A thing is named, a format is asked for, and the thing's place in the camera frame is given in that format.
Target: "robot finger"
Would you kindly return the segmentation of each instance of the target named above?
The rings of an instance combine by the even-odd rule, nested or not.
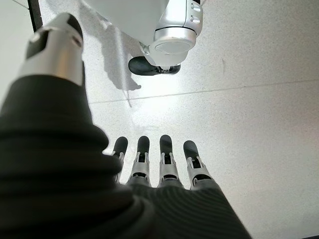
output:
[[[52,76],[84,85],[83,33],[69,13],[59,14],[30,39],[19,78]]]
[[[119,158],[122,167],[124,164],[124,157],[125,157],[125,153],[126,153],[127,148],[128,148],[127,138],[119,137],[115,142],[114,149],[113,149],[113,152],[111,154],[112,156],[117,156]],[[117,183],[119,183],[121,173],[122,173],[122,171],[120,171],[117,175],[115,175],[115,181]]]
[[[193,141],[184,143],[184,153],[187,161],[187,171],[191,190],[204,188],[219,189],[218,184],[210,176],[205,164],[201,161],[196,144]]]
[[[151,186],[149,149],[149,138],[147,138],[146,136],[140,137],[138,142],[138,151],[127,185],[140,184],[144,186]]]
[[[159,185],[158,188],[173,186],[184,188],[179,180],[176,162],[173,156],[172,141],[168,135],[163,135],[159,140]]]

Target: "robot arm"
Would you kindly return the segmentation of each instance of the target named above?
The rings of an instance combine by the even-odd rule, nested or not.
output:
[[[203,24],[199,0],[86,0],[100,15],[140,42],[143,58],[132,59],[138,75],[177,73]]]

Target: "white speckled floor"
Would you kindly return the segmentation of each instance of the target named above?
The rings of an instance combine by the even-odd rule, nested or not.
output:
[[[138,43],[76,0],[40,0],[47,23],[74,14],[84,30],[87,92],[95,124],[129,149],[150,138],[158,183],[162,134],[173,139],[189,187],[184,141],[256,239],[319,235],[319,1],[206,0],[204,29],[174,76],[131,75]]]

